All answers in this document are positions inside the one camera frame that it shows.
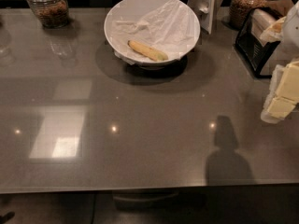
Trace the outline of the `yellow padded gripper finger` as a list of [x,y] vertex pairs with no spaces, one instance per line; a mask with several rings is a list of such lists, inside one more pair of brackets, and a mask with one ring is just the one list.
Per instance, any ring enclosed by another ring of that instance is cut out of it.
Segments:
[[295,103],[283,97],[275,97],[267,107],[267,112],[274,118],[285,119],[295,109]]

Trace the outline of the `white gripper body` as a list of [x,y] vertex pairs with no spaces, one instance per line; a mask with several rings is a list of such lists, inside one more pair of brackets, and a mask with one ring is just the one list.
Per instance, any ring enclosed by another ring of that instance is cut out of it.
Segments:
[[274,118],[267,112],[267,107],[275,97],[288,99],[295,103],[295,107],[299,104],[299,65],[297,63],[276,66],[270,80],[269,93],[266,96],[261,113],[261,120],[264,122],[277,124],[284,120]]

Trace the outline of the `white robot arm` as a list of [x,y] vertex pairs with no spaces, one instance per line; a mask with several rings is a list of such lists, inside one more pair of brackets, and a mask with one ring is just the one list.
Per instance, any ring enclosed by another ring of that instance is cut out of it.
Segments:
[[282,51],[292,58],[285,66],[275,67],[263,104],[261,120],[276,124],[299,104],[299,2],[286,16],[269,25],[260,38],[265,42],[279,41]]

